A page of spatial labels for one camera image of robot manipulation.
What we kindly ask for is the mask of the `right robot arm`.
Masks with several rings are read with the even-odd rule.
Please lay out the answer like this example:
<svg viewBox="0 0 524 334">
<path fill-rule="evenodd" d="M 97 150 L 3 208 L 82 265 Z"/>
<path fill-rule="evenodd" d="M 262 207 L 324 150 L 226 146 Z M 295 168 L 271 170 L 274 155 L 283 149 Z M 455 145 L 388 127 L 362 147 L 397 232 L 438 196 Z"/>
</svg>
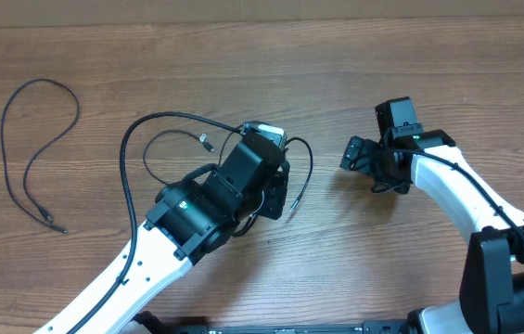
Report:
<svg viewBox="0 0 524 334">
<path fill-rule="evenodd" d="M 524 212 L 498 195 L 442 130 L 427 131 L 410 97 L 375 107 L 378 141 L 350 139 L 340 166 L 371 177 L 373 193 L 424 191 L 467 244 L 459 294 L 416 309 L 394 333 L 524 333 Z"/>
</svg>

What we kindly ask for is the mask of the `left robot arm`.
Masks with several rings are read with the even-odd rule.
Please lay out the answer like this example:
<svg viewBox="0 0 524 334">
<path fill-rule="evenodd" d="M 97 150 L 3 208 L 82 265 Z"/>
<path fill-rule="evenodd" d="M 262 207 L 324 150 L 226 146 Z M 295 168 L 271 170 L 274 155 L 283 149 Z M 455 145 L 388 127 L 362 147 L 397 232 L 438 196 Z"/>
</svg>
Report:
<svg viewBox="0 0 524 334">
<path fill-rule="evenodd" d="M 283 132 L 248 130 L 222 165 L 210 164 L 163 188 L 115 260 L 43 333 L 118 333 L 157 294 L 225 244 L 239 222 L 280 218 L 288 161 Z"/>
</svg>

